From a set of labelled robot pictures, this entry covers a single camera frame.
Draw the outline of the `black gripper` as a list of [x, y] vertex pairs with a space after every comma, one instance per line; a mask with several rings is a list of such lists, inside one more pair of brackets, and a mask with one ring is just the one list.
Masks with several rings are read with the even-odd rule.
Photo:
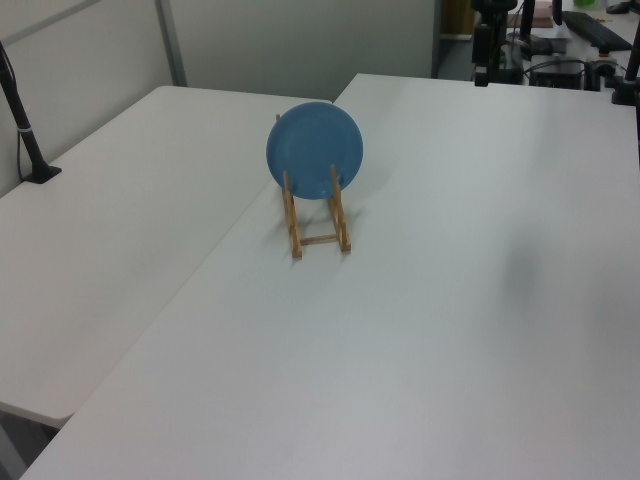
[[481, 23], [474, 28], [472, 62], [476, 65], [474, 67], [474, 85], [476, 87], [487, 87], [489, 84], [487, 67], [492, 60], [493, 33], [492, 25]]

